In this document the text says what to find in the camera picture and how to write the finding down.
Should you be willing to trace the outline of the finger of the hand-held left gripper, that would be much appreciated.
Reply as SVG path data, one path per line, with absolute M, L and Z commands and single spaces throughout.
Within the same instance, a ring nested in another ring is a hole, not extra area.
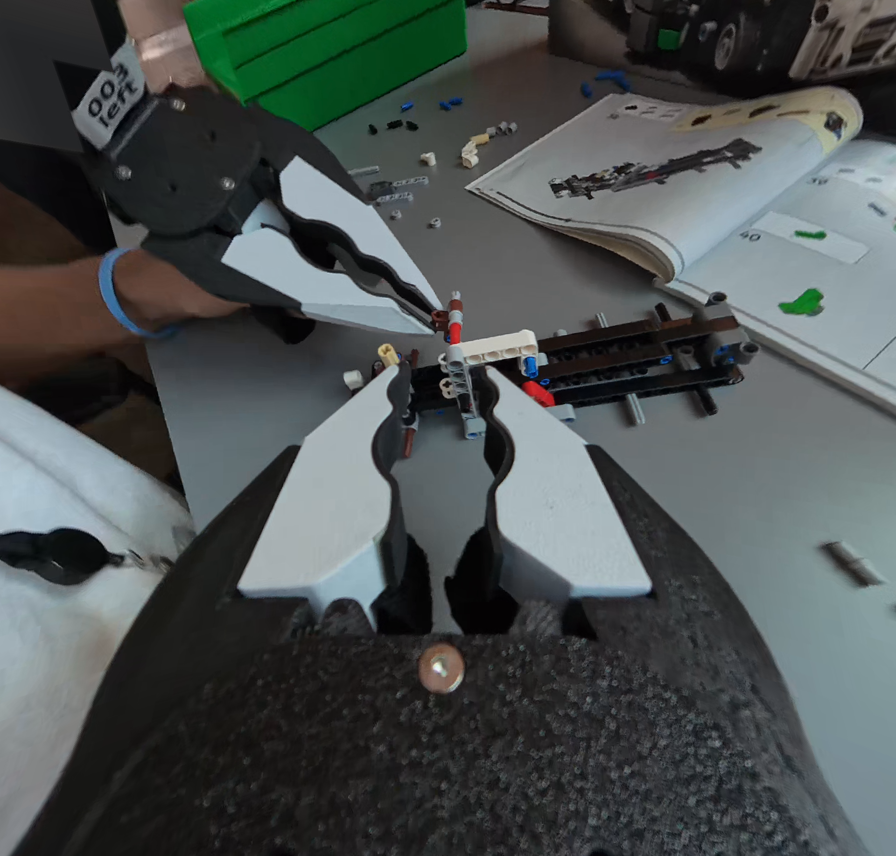
M 283 206 L 351 253 L 357 266 L 386 281 L 394 295 L 425 316 L 442 308 L 433 287 L 375 207 L 300 157 L 279 174 Z
M 222 264 L 297 302 L 302 314 L 313 320 L 398 335 L 433 335 L 430 324 L 395 298 L 363 289 L 343 271 L 316 267 L 274 228 L 233 238 Z

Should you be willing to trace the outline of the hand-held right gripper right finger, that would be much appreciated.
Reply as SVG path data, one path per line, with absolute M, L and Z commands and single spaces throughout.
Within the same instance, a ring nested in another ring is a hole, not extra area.
M 498 586 L 518 604 L 560 607 L 649 594 L 652 581 L 600 476 L 597 450 L 499 371 L 484 375 Z

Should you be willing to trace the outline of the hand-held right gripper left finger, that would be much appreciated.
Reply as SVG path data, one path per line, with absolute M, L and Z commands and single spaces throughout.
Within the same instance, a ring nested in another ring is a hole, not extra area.
M 316 618 L 353 600 L 375 628 L 402 628 L 389 598 L 408 544 L 392 467 L 410 368 L 384 370 L 305 437 L 238 582 L 248 599 L 305 599 Z

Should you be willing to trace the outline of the red brown lego axle assembly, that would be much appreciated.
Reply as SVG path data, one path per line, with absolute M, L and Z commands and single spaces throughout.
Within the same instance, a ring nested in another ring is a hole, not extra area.
M 436 333 L 441 334 L 444 342 L 456 345 L 462 341 L 463 302 L 459 290 L 453 290 L 446 309 L 431 312 L 431 321 Z

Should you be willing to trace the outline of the black lego truck chassis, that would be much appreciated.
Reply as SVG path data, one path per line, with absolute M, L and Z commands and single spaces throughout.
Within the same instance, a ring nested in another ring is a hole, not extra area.
M 466 439 L 486 435 L 480 395 L 480 368 L 492 367 L 554 416 L 570 423 L 576 409 L 614 402 L 628 405 L 635 423 L 644 423 L 641 402 L 674 393 L 693 393 L 705 415 L 718 406 L 711 390 L 740 383 L 743 367 L 760 352 L 735 318 L 727 297 L 712 293 L 705 306 L 675 319 L 663 303 L 646 320 L 608 324 L 598 314 L 585 331 L 558 331 L 538 339 L 522 330 L 445 344 L 437 362 L 420 366 L 419 352 L 405 355 L 385 344 L 368 375 L 346 371 L 349 392 L 360 392 L 387 365 L 404 361 L 411 369 L 409 406 L 402 420 L 405 457 L 412 452 L 420 419 L 454 406 Z

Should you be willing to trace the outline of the person's left forearm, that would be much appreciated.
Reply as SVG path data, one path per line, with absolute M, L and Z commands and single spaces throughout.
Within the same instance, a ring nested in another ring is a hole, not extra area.
M 98 257 L 1 267 L 1 384 L 17 389 L 78 361 L 139 343 L 110 314 Z

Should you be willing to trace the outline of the scattered blue lego pins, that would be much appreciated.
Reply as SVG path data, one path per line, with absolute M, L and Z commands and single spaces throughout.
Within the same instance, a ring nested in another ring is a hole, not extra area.
M 633 87 L 631 82 L 629 81 L 629 77 L 626 72 L 622 69 L 604 69 L 599 71 L 594 76 L 595 83 L 608 82 L 613 83 L 615 86 L 620 88 L 623 92 L 631 92 Z M 582 82 L 580 85 L 580 93 L 586 98 L 590 99 L 593 95 L 593 88 L 588 82 Z M 462 98 L 452 98 L 451 100 L 442 100 L 439 102 L 439 108 L 443 111 L 450 111 L 454 106 L 462 105 Z

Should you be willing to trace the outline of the grey lego pin connector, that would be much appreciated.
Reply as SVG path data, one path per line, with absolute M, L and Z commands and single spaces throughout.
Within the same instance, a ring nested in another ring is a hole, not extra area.
M 869 588 L 887 584 L 887 579 L 881 572 L 869 560 L 861 556 L 855 548 L 852 548 L 844 541 L 825 542 L 823 549 L 858 586 Z

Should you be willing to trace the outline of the lego instruction booklet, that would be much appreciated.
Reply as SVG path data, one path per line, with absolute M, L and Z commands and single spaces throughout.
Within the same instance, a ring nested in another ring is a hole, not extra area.
M 846 90 L 699 106 L 610 95 L 466 189 L 605 247 L 884 409 L 895 402 L 894 138 Z

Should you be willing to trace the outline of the dark lego set box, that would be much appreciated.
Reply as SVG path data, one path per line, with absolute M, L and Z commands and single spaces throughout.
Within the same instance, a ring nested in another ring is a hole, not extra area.
M 555 55 L 730 88 L 894 78 L 895 0 L 549 0 Z

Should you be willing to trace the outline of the person's left hand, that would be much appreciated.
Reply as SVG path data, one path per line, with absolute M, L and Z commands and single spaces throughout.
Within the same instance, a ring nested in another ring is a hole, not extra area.
M 246 309 L 246 303 L 215 297 L 169 262 L 143 249 L 128 250 L 113 272 L 118 302 L 141 330 L 163 329 L 197 319 L 215 319 Z

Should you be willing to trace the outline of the blue wristband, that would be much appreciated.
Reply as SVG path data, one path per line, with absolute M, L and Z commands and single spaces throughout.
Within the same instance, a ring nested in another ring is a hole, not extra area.
M 109 250 L 100 258 L 98 265 L 97 281 L 101 299 L 110 315 L 125 329 L 129 334 L 136 335 L 142 339 L 163 340 L 174 336 L 179 332 L 179 325 L 170 324 L 157 331 L 145 329 L 135 324 L 124 311 L 118 299 L 118 292 L 115 283 L 115 271 L 118 261 L 124 255 L 134 252 L 133 247 L 116 247 Z

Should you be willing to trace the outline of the green plastic bin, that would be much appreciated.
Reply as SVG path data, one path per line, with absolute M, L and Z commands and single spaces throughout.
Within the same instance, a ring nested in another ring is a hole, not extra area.
M 466 0 L 194 0 L 184 17 L 220 90 L 310 131 L 467 49 Z

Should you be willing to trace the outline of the black badge reel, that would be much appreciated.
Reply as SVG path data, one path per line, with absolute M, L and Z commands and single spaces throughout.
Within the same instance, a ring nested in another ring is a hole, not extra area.
M 164 574 L 174 566 L 174 560 L 164 556 L 141 556 L 130 549 L 112 552 L 96 537 L 71 528 L 3 533 L 1 560 L 10 568 L 61 586 L 81 584 L 105 568 L 133 567 Z

